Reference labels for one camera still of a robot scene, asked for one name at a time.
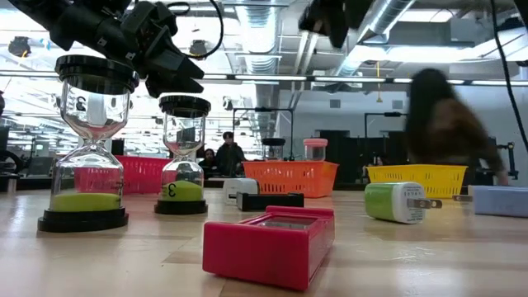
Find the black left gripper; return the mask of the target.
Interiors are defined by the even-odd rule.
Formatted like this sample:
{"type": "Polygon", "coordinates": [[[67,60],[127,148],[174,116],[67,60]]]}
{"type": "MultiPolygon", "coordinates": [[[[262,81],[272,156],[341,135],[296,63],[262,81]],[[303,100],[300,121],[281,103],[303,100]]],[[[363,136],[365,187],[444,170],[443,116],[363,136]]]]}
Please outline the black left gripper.
{"type": "MultiPolygon", "coordinates": [[[[176,30],[175,16],[162,2],[139,2],[121,19],[102,22],[97,30],[97,49],[107,58],[130,66],[141,78],[153,73],[202,79],[204,71],[171,42],[176,30]]],[[[202,93],[204,88],[193,79],[149,77],[148,94],[202,93]]]]}

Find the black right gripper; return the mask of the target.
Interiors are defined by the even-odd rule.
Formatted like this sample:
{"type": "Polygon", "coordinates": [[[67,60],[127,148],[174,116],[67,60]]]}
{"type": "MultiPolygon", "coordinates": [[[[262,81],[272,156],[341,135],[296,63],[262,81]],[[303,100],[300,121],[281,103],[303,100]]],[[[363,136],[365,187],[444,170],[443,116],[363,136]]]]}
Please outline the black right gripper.
{"type": "Polygon", "coordinates": [[[373,0],[313,0],[304,9],[299,23],[308,23],[323,18],[341,18],[346,23],[316,21],[313,31],[325,35],[333,48],[343,47],[348,35],[347,24],[361,24],[373,0]]]}

